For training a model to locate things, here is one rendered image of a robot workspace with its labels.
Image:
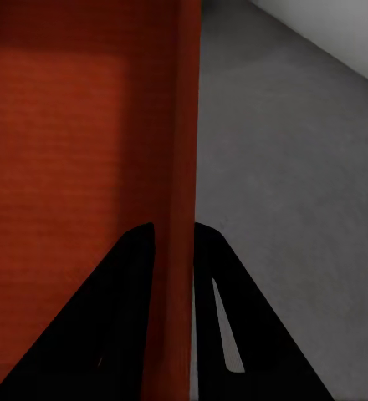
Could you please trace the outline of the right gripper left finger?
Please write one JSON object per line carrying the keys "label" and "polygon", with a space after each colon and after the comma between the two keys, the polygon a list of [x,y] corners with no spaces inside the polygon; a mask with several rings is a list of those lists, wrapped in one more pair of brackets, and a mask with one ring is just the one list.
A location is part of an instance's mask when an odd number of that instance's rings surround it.
{"label": "right gripper left finger", "polygon": [[127,231],[0,384],[0,401],[140,401],[154,223]]}

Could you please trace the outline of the storage box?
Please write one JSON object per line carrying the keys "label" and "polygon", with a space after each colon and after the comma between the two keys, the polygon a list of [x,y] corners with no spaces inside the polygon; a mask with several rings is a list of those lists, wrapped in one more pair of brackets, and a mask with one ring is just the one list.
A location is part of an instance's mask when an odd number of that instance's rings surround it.
{"label": "storage box", "polygon": [[0,384],[154,223],[140,401],[189,401],[202,0],[0,0]]}

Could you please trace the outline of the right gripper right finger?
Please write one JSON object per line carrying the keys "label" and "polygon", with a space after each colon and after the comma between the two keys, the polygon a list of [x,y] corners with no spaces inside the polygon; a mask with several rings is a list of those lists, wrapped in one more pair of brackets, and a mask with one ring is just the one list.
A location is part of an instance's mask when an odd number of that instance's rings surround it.
{"label": "right gripper right finger", "polygon": [[[199,401],[334,401],[226,238],[195,222]],[[215,279],[245,373],[226,368]]]}

